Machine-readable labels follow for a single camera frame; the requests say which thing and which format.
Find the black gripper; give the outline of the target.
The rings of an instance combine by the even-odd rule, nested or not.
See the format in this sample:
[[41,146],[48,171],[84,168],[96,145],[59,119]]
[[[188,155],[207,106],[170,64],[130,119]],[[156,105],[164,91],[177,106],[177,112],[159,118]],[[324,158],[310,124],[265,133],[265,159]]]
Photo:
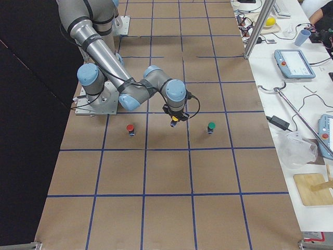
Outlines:
[[189,114],[184,112],[184,107],[184,104],[177,108],[164,104],[162,109],[170,117],[175,116],[179,121],[187,121],[189,119]]

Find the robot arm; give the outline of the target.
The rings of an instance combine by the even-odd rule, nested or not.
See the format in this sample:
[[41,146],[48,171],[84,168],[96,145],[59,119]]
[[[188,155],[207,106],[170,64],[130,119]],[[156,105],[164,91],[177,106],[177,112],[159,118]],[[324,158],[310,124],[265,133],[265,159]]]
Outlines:
[[163,111],[173,122],[188,120],[184,106],[191,95],[183,81],[172,79],[162,69],[151,65],[137,82],[122,65],[114,47],[105,42],[104,37],[112,34],[112,26],[119,16],[118,4],[118,1],[58,2],[63,30],[94,61],[82,66],[77,73],[87,95],[98,95],[102,91],[96,80],[99,73],[103,73],[117,88],[119,103],[127,111],[135,110],[155,93],[160,93],[165,101]]

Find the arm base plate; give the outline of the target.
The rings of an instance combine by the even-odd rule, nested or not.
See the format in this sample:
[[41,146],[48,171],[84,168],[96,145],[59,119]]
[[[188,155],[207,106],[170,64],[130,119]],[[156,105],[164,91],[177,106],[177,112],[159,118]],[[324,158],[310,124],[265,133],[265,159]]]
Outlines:
[[83,96],[76,101],[75,111],[76,115],[116,115],[118,110],[118,97],[119,92],[117,88],[110,82],[106,81],[103,92],[99,95],[98,99],[93,101],[95,97],[88,96],[83,87],[80,89],[79,95]]
[[129,33],[130,16],[118,16],[114,19],[112,34],[114,36],[127,36]]

